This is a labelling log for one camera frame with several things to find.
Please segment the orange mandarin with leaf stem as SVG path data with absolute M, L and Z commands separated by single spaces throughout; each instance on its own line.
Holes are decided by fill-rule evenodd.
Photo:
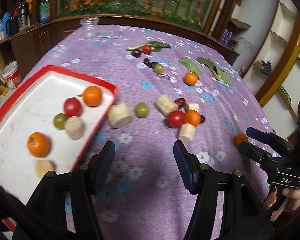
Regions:
M 27 139 L 27 149 L 37 158 L 43 158 L 50 151 L 50 139 L 43 133 L 34 132 Z

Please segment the green grape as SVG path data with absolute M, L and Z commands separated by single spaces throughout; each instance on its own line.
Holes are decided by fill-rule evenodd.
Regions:
M 138 118 L 145 118 L 149 115 L 149 107 L 146 103 L 140 102 L 136 105 L 134 112 Z
M 154 72 L 156 73 L 156 74 L 162 74 L 163 72 L 164 72 L 164 66 L 162 65 L 162 64 L 160 64 L 160 63 L 156 63 L 155 65 L 154 65 Z
M 59 113 L 59 114 L 55 115 L 55 117 L 53 119 L 53 125 L 57 129 L 64 129 L 64 124 L 67 119 L 68 119 L 68 117 L 64 113 Z

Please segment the small red cherry tomato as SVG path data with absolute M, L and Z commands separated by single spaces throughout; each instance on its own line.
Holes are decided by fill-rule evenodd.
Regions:
M 68 98 L 63 104 L 64 113 L 67 117 L 80 116 L 82 105 L 76 98 Z

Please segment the sugarcane piece front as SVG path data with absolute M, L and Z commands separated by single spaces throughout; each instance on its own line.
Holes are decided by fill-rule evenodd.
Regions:
M 196 128 L 192 124 L 182 124 L 179 129 L 178 139 L 185 143 L 192 142 L 195 135 L 195 130 Z

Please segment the white gold shelf unit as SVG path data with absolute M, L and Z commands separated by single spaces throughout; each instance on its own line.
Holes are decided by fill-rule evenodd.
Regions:
M 300 102 L 300 13 L 292 0 L 243 0 L 235 17 L 250 25 L 241 41 L 256 42 L 243 80 L 272 129 L 287 138 Z

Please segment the large red tomato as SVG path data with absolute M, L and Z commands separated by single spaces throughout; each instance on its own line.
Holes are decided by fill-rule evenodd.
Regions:
M 185 121 L 185 113 L 182 111 L 172 111 L 166 117 L 166 124 L 171 128 L 180 127 Z

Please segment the red rimmed white tray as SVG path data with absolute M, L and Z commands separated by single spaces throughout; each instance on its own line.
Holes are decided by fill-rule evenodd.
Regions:
M 54 127 L 53 119 L 63 112 L 66 99 L 82 102 L 80 94 L 89 86 L 101 89 L 102 102 L 97 107 L 81 104 L 83 136 L 71 140 L 64 130 Z M 27 139 L 34 132 L 50 140 L 46 159 L 58 174 L 76 168 L 118 94 L 112 83 L 59 66 L 45 66 L 29 77 L 0 107 L 0 185 L 23 204 L 30 199 L 40 182 L 34 171 L 39 159 L 27 148 Z

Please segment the red jujube date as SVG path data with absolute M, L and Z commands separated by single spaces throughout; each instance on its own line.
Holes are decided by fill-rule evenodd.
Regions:
M 174 102 L 178 106 L 178 108 L 181 108 L 181 107 L 183 107 L 185 105 L 186 100 L 184 98 L 178 98 Z

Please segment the green leaf right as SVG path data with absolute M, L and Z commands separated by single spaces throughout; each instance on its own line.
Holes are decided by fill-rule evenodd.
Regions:
M 225 72 L 224 70 L 219 68 L 210 59 L 205 59 L 203 57 L 197 57 L 197 61 L 200 64 L 207 66 L 207 68 L 209 68 L 210 72 L 213 74 L 213 76 L 215 77 L 216 80 L 223 81 L 227 85 L 232 85 L 232 80 L 231 80 L 230 76 L 227 74 L 227 72 Z

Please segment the green leaf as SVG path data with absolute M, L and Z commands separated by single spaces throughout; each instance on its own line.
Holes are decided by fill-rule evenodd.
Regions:
M 186 69 L 189 72 L 192 72 L 193 74 L 200 76 L 203 72 L 197 67 L 197 65 L 189 58 L 187 57 L 181 57 L 178 59 L 178 61 L 186 67 Z
M 197 57 L 197 61 L 200 64 L 207 66 L 207 68 L 209 68 L 210 72 L 213 74 L 213 76 L 215 77 L 216 80 L 223 81 L 227 85 L 232 85 L 232 80 L 231 80 L 230 76 L 227 74 L 227 72 L 225 72 L 224 70 L 219 68 L 210 59 L 205 59 L 203 57 Z

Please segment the green leaf middle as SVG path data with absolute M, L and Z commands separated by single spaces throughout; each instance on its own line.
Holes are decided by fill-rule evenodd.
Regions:
M 189 58 L 187 57 L 181 57 L 178 59 L 178 61 L 186 67 L 186 69 L 189 72 L 192 72 L 193 74 L 200 76 L 203 72 L 197 67 L 197 65 Z

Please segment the dark purple grape small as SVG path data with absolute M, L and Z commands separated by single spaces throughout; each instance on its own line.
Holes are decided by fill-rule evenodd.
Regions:
M 144 64 L 146 65 L 146 66 L 149 66 L 151 63 L 150 63 L 150 60 L 148 59 L 148 58 L 145 58 L 144 60 L 143 60 L 143 62 L 144 62 Z

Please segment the white bucket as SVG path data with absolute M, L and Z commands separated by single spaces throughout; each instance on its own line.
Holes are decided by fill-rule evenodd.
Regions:
M 22 82 L 22 77 L 16 61 L 12 61 L 4 68 L 2 77 L 5 79 L 10 89 L 18 88 Z

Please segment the dark purple grape large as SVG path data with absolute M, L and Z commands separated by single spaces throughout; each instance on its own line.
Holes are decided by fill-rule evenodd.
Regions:
M 131 55 L 133 57 L 136 57 L 136 58 L 139 58 L 141 56 L 142 52 L 140 49 L 134 49 L 132 52 L 131 52 Z

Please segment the far red cherry tomato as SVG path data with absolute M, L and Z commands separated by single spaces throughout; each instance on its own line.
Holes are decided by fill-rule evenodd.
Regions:
M 146 55 L 149 55 L 152 51 L 152 48 L 149 44 L 146 44 L 142 47 L 142 52 Z

